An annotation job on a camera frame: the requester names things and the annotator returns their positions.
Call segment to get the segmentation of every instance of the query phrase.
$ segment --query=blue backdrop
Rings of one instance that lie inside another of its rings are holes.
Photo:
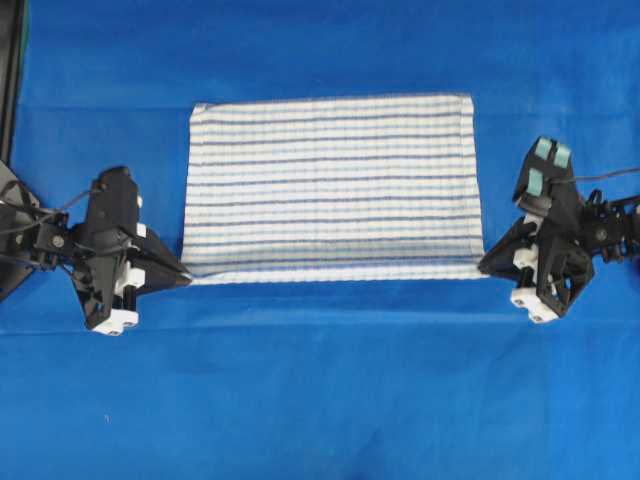
[[[14,170],[54,206],[129,165],[176,252],[196,101],[471,93],[487,248],[539,134],[638,164],[637,1],[30,3]],[[0,478],[637,479],[640,274],[603,267],[544,327],[507,282],[311,283],[144,297],[120,338],[33,275],[0,305]]]

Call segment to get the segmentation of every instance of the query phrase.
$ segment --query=black frame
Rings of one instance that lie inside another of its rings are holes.
[[[26,0],[0,0],[0,161],[9,164],[20,84]]]

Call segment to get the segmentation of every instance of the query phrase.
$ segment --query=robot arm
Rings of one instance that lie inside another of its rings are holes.
[[[71,277],[87,329],[120,335],[138,324],[139,295],[191,283],[187,269],[139,223],[142,198],[126,167],[94,180],[85,221],[73,228],[63,211],[41,209],[2,164],[0,188],[0,300],[35,269],[61,267]]]
[[[640,196],[607,202],[595,190],[585,201],[571,151],[556,140],[540,137],[531,147],[513,201],[526,215],[479,269],[516,282],[511,301],[536,323],[567,313],[593,278],[593,257],[606,263],[640,253]]]

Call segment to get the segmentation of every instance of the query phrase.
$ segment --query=cloth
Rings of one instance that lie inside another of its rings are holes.
[[[480,276],[468,96],[199,104],[190,136],[196,283]]]

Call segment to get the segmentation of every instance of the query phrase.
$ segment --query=white plastic part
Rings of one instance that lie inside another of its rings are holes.
[[[139,223],[137,226],[137,234],[139,237],[147,238],[147,226],[143,223]]]
[[[520,270],[531,268],[534,279],[538,278],[538,251],[538,245],[534,243],[530,248],[520,248],[513,254],[513,264]],[[511,303],[518,308],[526,308],[529,311],[529,319],[534,323],[547,323],[558,318],[558,315],[538,298],[535,287],[514,289],[511,292]]]
[[[121,297],[124,287],[133,286],[140,288],[144,285],[146,272],[141,268],[132,268],[131,262],[125,262],[122,275],[116,280],[116,288],[114,293]]]
[[[111,315],[104,322],[96,325],[93,331],[103,335],[118,336],[125,328],[138,325],[138,313],[129,310],[111,310]]]
[[[526,308],[529,311],[529,319],[534,323],[547,323],[558,318],[558,315],[538,298],[535,287],[516,288],[511,292],[511,303],[518,308]]]
[[[538,277],[538,245],[535,243],[530,248],[519,248],[513,254],[513,264],[520,270],[533,269],[533,278]]]
[[[542,220],[544,220],[542,217],[539,217],[538,215],[534,215],[533,213],[527,213],[524,216],[524,222],[523,222],[524,225],[526,225],[527,223],[536,224],[536,229],[532,233],[530,233],[529,236],[536,235],[538,233],[538,230],[540,230],[540,225],[542,225]]]
[[[131,267],[131,262],[125,262],[122,274],[116,280],[114,294],[122,297],[124,287],[140,288],[144,285],[146,272],[141,268]],[[111,309],[111,315],[104,322],[96,325],[93,331],[103,335],[121,335],[125,328],[138,325],[138,313],[129,310]]]

